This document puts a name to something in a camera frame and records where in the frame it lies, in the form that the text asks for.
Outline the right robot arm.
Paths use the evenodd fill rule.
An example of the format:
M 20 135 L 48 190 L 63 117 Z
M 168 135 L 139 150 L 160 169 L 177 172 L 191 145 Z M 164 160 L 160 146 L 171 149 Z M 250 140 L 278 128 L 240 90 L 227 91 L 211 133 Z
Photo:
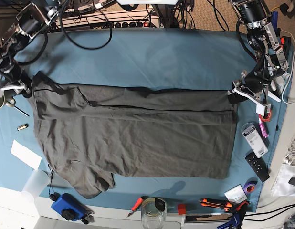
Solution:
M 60 0 L 53 0 L 51 3 L 46 0 L 32 1 L 17 14 L 17 23 L 12 24 L 0 38 L 0 98 L 7 92 L 30 97 L 32 81 L 23 67 L 37 61 L 45 50 L 48 42 L 46 30 L 59 16 L 60 3 Z M 27 62 L 15 60 L 15 55 L 24 50 L 40 33 L 44 35 L 44 44 L 37 56 Z

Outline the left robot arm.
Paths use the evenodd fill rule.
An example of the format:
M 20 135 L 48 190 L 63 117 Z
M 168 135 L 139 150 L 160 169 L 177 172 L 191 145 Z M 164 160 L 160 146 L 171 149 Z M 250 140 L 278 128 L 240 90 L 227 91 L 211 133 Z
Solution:
M 269 88 L 274 78 L 287 72 L 288 54 L 278 40 L 271 13 L 263 0 L 231 0 L 230 4 L 238 17 L 238 39 L 256 65 L 232 82 L 228 99 L 231 104 L 250 100 L 256 105 L 256 113 L 266 116 L 271 112 Z

